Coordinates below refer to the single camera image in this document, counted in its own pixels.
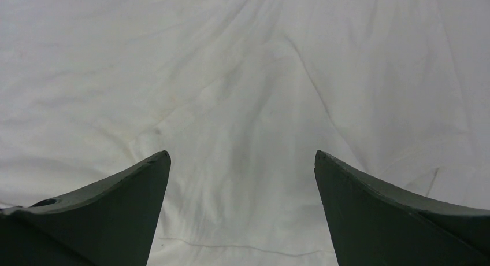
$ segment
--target white surface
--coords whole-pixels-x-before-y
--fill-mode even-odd
[[[490,208],[488,19],[490,0],[0,0],[0,202],[168,150],[154,266],[336,265],[317,149]]]

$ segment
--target white backdrop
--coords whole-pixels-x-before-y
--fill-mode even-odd
[[[0,205],[165,149],[152,266],[336,265],[317,149],[490,208],[489,19],[490,0],[0,0]]]

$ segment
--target white fabric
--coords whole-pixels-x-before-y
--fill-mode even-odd
[[[490,208],[488,19],[490,0],[0,0],[0,202],[165,149],[152,266],[336,265],[317,149]]]

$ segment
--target white cloth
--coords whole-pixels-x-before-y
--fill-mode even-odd
[[[488,19],[490,0],[0,0],[0,202],[165,149],[152,266],[336,265],[318,149],[490,208]]]

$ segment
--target black object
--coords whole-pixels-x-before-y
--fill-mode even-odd
[[[315,176],[339,266],[490,265],[490,211],[413,194],[322,151]]]
[[[146,265],[169,171],[159,152],[32,207],[0,210],[0,265]]]

